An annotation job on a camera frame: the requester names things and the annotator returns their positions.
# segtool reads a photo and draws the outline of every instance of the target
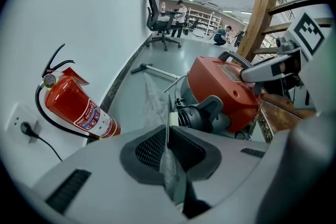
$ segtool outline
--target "fire extinguisher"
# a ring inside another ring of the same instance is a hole
[[[88,138],[85,134],[56,123],[44,112],[39,95],[42,88],[46,87],[47,91],[44,98],[46,108],[77,128],[89,132],[91,134],[90,138],[97,140],[119,135],[121,132],[119,123],[102,111],[83,91],[81,85],[88,85],[88,82],[77,75],[70,67],[62,71],[62,75],[58,78],[51,74],[66,63],[75,63],[72,60],[66,60],[53,68],[50,67],[54,57],[64,45],[61,45],[55,51],[42,73],[43,82],[40,83],[35,92],[35,103],[38,111],[53,126],[71,134]]]

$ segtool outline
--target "person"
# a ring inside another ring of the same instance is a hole
[[[228,25],[225,29],[218,30],[217,34],[214,36],[214,41],[216,42],[215,45],[221,46],[229,42],[225,36],[230,31],[232,31],[232,27],[230,25]]]
[[[182,0],[179,0],[176,2],[176,4],[178,4],[178,6],[180,7],[180,9],[178,10],[180,13],[182,14],[176,14],[176,23],[175,25],[178,26],[178,29],[174,29],[172,32],[171,37],[175,36],[176,30],[178,30],[177,32],[177,37],[181,37],[181,33],[182,33],[182,27],[184,25],[184,17],[187,14],[188,10],[186,8],[186,6],[184,5],[184,2]]]
[[[238,34],[235,36],[237,38],[235,41],[235,45],[234,45],[235,47],[239,47],[240,42],[243,39],[243,36],[244,36],[244,31],[239,31]]]

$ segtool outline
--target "black pants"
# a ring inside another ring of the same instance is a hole
[[[176,26],[179,27],[179,29],[174,29],[173,32],[172,32],[171,37],[175,36],[176,30],[178,30],[177,37],[181,37],[183,25],[184,25],[184,23],[178,23],[178,22],[176,22]]]

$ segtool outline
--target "vacuum cleaner label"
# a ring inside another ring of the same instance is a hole
[[[220,65],[218,65],[218,66],[219,66],[220,69],[222,69],[222,70],[227,74],[227,76],[228,76],[229,78],[231,78],[233,81],[235,81],[235,82],[240,82],[240,81],[241,81],[235,74],[233,74],[233,72],[232,72],[227,66],[220,66]]]
[[[97,136],[105,136],[112,128],[112,119],[89,99],[84,113],[73,124]]]

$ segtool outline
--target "person in white shirt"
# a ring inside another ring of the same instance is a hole
[[[178,10],[180,13],[182,14],[176,14],[176,26],[179,27],[179,29],[174,29],[172,32],[172,37],[174,37],[176,30],[177,32],[177,37],[181,37],[181,33],[182,33],[182,27],[184,25],[184,18],[185,15],[187,14],[188,10],[186,8],[186,6],[184,6],[184,3],[182,0],[177,1],[178,6],[180,7],[180,9]]]

